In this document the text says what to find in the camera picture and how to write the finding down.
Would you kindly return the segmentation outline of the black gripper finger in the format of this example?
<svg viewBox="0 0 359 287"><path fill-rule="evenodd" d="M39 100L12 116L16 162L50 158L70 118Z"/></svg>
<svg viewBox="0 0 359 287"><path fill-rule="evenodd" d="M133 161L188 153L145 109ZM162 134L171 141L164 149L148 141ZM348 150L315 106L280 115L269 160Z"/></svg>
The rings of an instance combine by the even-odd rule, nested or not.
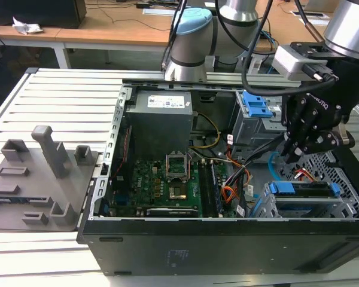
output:
<svg viewBox="0 0 359 287"><path fill-rule="evenodd" d="M340 145L340 133L334 130L323 130L297 142L291 153L291 162L297 162L300 157L308 154L327 152Z"/></svg>
<svg viewBox="0 0 359 287"><path fill-rule="evenodd" d="M306 143L318 116L317 103L310 93L282 98L282 125L286 132L281 156L286 163L297 162L308 150Z"/></svg>

